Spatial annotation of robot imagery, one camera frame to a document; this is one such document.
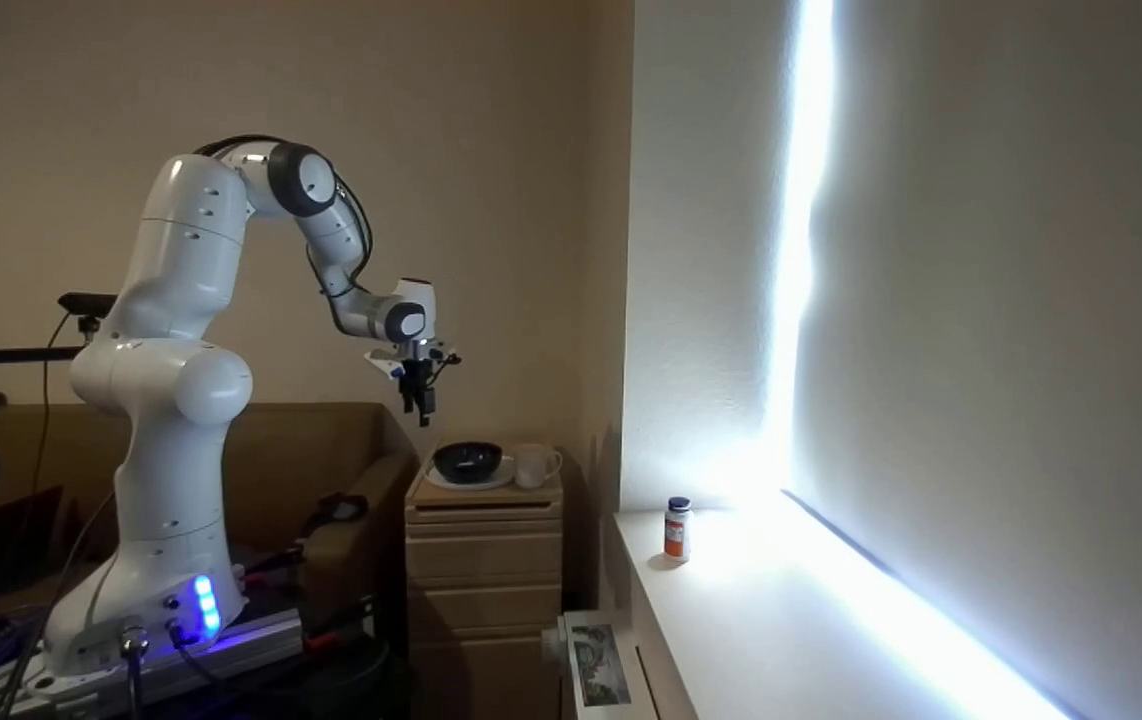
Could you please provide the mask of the black bowl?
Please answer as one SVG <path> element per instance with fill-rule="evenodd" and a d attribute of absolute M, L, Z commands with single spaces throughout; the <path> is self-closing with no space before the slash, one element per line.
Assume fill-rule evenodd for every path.
<path fill-rule="evenodd" d="M 448 486 L 480 486 L 492 480 L 502 464 L 502 447 L 481 441 L 442 445 L 431 455 L 431 466 Z"/>

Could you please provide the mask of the brown sofa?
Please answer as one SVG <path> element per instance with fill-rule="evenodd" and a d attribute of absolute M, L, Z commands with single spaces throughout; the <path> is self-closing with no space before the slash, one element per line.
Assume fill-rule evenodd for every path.
<path fill-rule="evenodd" d="M 108 559 L 116 512 L 106 501 L 129 424 L 83 405 L 0 407 L 0 611 L 50 594 L 86 521 L 74 582 Z M 224 448 L 225 528 L 234 560 L 286 550 L 330 493 L 362 495 L 369 514 L 303 542 L 296 570 L 309 626 L 375 601 L 375 632 L 407 651 L 405 491 L 419 459 L 380 403 L 254 403 Z"/>

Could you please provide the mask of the white plate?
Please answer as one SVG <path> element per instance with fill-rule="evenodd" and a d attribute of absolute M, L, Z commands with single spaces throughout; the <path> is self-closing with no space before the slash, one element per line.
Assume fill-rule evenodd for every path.
<path fill-rule="evenodd" d="M 513 469 L 510 459 L 502 459 L 501 465 L 494 469 L 494 473 L 485 480 L 480 480 L 480 482 L 452 482 L 452 480 L 447 480 L 447 478 L 440 474 L 439 469 L 433 465 L 426 469 L 424 473 L 425 482 L 447 489 L 447 491 L 489 491 L 489 489 L 510 486 L 513 478 L 515 478 L 515 469 Z"/>

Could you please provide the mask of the white mug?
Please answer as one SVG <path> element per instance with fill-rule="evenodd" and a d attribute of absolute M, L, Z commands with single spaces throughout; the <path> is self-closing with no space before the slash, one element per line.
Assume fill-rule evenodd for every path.
<path fill-rule="evenodd" d="M 538 489 L 558 479 L 563 455 L 547 445 L 516 445 L 512 447 L 513 482 L 524 489 Z"/>

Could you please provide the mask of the black device on sofa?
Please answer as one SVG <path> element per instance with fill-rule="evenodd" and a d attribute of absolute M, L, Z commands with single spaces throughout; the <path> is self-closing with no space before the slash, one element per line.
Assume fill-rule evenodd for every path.
<path fill-rule="evenodd" d="M 362 495 L 343 495 L 330 493 L 320 497 L 315 509 L 303 520 L 297 541 L 305 542 L 316 530 L 333 523 L 356 523 L 369 514 L 370 503 Z"/>

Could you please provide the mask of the wooden drawer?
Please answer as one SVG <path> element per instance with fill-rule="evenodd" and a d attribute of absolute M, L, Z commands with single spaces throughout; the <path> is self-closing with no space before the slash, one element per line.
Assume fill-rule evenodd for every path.
<path fill-rule="evenodd" d="M 412 643 L 410 720 L 558 720 L 558 670 L 536 635 Z"/>
<path fill-rule="evenodd" d="M 474 629 L 548 626 L 558 611 L 558 585 L 412 591 L 408 594 L 408 633 L 416 639 L 431 639 Z"/>
<path fill-rule="evenodd" d="M 558 533 L 407 539 L 407 571 L 416 578 L 558 574 L 561 561 Z"/>

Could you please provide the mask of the wooden drawer cabinet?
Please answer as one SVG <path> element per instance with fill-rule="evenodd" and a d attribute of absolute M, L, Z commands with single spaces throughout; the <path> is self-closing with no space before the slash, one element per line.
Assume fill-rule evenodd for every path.
<path fill-rule="evenodd" d="M 448 489 L 424 462 L 405 497 L 410 720 L 558 720 L 542 632 L 563 593 L 557 479 Z"/>

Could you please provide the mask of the white orange pill bottle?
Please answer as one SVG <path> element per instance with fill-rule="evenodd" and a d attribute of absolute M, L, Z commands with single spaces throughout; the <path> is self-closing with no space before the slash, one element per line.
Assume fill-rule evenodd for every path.
<path fill-rule="evenodd" d="M 691 553 L 693 501 L 673 496 L 664 510 L 664 555 L 675 562 L 686 562 Z"/>

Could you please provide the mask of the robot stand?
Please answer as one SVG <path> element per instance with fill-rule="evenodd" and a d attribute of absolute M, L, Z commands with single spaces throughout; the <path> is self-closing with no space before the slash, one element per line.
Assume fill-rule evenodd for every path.
<path fill-rule="evenodd" d="M 143 657 L 143 702 L 170 701 L 183 693 L 206 687 L 206 680 L 174 651 L 164 632 L 148 634 Z M 292 659 L 303 651 L 300 611 L 287 609 L 260 618 L 238 619 L 223 630 L 218 641 L 206 643 L 190 655 L 220 678 L 233 678 L 278 661 Z M 108 665 L 86 675 L 53 675 L 41 657 L 32 657 L 23 682 L 15 693 L 7 720 L 104 720 L 128 710 L 126 661 L 114 648 L 100 651 Z"/>

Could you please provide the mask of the white box with picture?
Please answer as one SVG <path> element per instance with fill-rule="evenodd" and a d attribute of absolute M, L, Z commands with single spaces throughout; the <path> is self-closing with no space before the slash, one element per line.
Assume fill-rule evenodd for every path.
<path fill-rule="evenodd" d="M 558 673 L 558 720 L 659 720 L 625 611 L 558 615 L 542 630 L 542 659 Z"/>

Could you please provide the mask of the white window blind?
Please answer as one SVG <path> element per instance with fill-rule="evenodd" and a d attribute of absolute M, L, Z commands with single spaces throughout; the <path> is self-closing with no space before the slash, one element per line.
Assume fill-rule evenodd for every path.
<path fill-rule="evenodd" d="M 833 0 L 796 495 L 1142 720 L 1142 0 Z"/>

